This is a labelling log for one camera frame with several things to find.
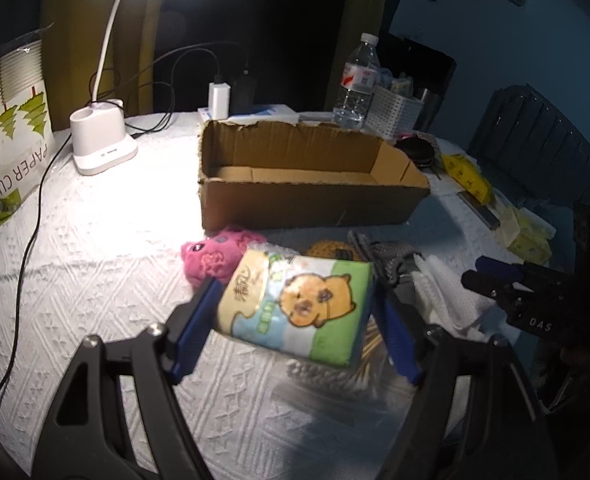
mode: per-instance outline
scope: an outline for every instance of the curtain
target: curtain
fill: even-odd
[[[97,70],[108,14],[114,0],[42,0],[44,33],[42,63],[54,130],[70,126],[72,112],[90,99],[89,79]],[[122,0],[106,57],[100,92],[131,78],[153,61],[157,20],[162,0]],[[153,111],[152,80],[148,70],[117,92],[129,115]]]
[[[337,88],[344,63],[354,51],[363,32],[379,35],[386,0],[346,0],[331,68],[325,109],[331,110],[337,99]]]

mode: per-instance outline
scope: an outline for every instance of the white lamp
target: white lamp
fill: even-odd
[[[137,155],[137,142],[126,133],[123,112],[120,109],[123,102],[118,99],[111,100],[119,107],[96,102],[106,61],[108,40],[120,2],[121,0],[115,0],[108,17],[97,76],[92,88],[92,103],[70,116],[73,159],[79,173],[85,175],[101,173]]]

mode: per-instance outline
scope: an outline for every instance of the cartoon animal print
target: cartoon animal print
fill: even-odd
[[[355,310],[351,275],[300,274],[286,282],[280,294],[280,308],[293,326],[320,328],[331,319]]]

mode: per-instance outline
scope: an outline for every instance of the white plastic basket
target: white plastic basket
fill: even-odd
[[[419,99],[402,97],[376,85],[365,124],[383,139],[393,140],[413,129],[423,107]]]

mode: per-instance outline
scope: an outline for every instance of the gray chair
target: gray chair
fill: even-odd
[[[509,199],[590,205],[590,144],[530,85],[494,92],[467,151]]]

